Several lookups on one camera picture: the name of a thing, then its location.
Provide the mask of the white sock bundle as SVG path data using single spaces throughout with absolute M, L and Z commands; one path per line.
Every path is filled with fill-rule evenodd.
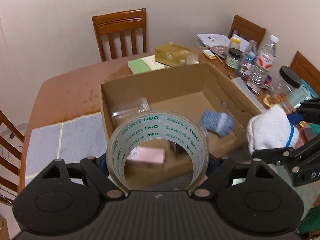
M 250 154 L 257 150 L 296 147 L 300 133 L 293 126 L 285 111 L 274 105 L 249 120 L 247 140 Z

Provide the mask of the blue knitted sock roll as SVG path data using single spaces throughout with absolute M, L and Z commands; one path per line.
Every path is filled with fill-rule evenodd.
M 200 119 L 200 124 L 205 127 L 208 132 L 217 134 L 219 137 L 225 137 L 234 128 L 233 118 L 224 112 L 212 112 L 205 110 Z

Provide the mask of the pink rectangular box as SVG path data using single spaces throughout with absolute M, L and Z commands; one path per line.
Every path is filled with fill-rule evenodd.
M 165 150 L 161 148 L 151 148 L 137 146 L 128 155 L 127 160 L 139 163 L 163 165 Z

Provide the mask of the clear packing tape roll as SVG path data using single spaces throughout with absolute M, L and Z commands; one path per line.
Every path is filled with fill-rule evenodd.
M 193 164 L 193 177 L 186 190 L 192 192 L 204 175 L 209 161 L 208 139 L 204 129 L 188 118 L 166 111 L 139 113 L 119 125 L 107 145 L 106 163 L 110 177 L 125 193 L 130 191 L 125 179 L 127 160 L 163 165 L 164 146 L 146 147 L 143 142 L 166 140 L 181 146 Z

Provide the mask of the clear plastic cup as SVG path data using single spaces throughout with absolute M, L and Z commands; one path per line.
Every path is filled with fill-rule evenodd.
M 149 110 L 150 107 L 146 97 L 135 98 L 110 108 L 111 120 L 113 125 L 117 127 L 128 118 Z

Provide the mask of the jar of black clips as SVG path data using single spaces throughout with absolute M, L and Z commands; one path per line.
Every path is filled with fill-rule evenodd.
M 172 152 L 174 154 L 183 154 L 185 153 L 185 150 L 182 146 L 180 146 L 179 144 L 173 142 L 173 141 L 169 141 L 169 146 L 170 149 L 172 150 Z

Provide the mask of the black lidded clear jar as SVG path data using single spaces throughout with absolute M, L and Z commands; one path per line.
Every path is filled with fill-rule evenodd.
M 287 95 L 298 89 L 301 78 L 288 66 L 281 66 L 276 78 L 271 82 L 271 103 L 279 103 L 287 100 Z

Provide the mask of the wooden chair at right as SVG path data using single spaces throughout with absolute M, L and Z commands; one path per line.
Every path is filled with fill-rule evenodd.
M 319 70 L 299 51 L 296 52 L 290 68 L 316 92 L 320 93 L 320 72 Z

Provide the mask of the wooden chair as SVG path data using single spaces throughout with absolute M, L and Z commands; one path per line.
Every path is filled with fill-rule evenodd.
M 1 134 L 1 203 L 12 206 L 20 191 L 22 146 L 25 136 L 1 111 L 1 125 L 9 135 Z
M 259 48 L 266 34 L 266 29 L 239 15 L 234 15 L 228 38 L 231 38 L 233 34 L 242 37 L 246 41 L 254 40 Z
M 319 70 L 299 51 L 296 52 L 290 68 L 316 92 L 320 93 L 320 72 Z
M 146 9 L 134 9 L 121 12 L 113 12 L 99 16 L 92 16 L 93 29 L 98 44 L 100 58 L 107 60 L 103 45 L 103 36 L 107 36 L 111 59 L 117 58 L 114 35 L 120 38 L 121 56 L 127 57 L 125 34 L 128 32 L 131 38 L 131 50 L 133 55 L 138 54 L 136 30 L 142 31 L 143 52 L 147 52 L 146 39 Z

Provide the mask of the blue snack packet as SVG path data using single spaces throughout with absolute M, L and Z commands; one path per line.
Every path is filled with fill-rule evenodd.
M 254 67 L 254 59 L 255 59 L 255 53 L 250 51 L 243 59 L 243 61 L 240 64 L 239 68 L 239 75 L 242 78 L 247 78 L 249 74 L 251 73 L 253 67 Z

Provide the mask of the wooden chair far right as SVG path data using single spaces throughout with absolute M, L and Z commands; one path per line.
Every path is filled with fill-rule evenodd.
M 242 37 L 246 41 L 254 40 L 259 48 L 266 34 L 266 29 L 239 15 L 234 15 L 228 38 L 231 38 L 233 34 Z

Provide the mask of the yellow lidded jar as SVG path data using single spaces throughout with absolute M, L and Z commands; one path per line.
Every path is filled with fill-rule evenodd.
M 230 43 L 229 43 L 229 49 L 240 49 L 240 43 L 241 40 L 238 37 L 231 37 Z

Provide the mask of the white paper stack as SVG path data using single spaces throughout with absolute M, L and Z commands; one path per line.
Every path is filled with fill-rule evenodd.
M 202 47 L 228 47 L 230 39 L 222 34 L 197 34 L 197 40 Z

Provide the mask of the green notebook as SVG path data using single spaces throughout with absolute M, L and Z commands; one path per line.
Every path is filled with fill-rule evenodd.
M 129 61 L 127 65 L 133 74 L 141 74 L 169 67 L 165 64 L 155 61 L 154 55 Z

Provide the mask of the wooden chair at far side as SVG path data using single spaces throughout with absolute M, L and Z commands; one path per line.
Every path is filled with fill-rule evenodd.
M 127 57 L 125 34 L 128 32 L 131 38 L 131 50 L 133 55 L 138 54 L 136 30 L 142 31 L 143 52 L 147 52 L 146 39 L 146 9 L 134 9 L 121 12 L 113 12 L 99 16 L 92 16 L 93 29 L 98 44 L 100 58 L 107 60 L 103 45 L 103 36 L 107 36 L 111 59 L 117 58 L 114 35 L 120 38 L 121 56 Z

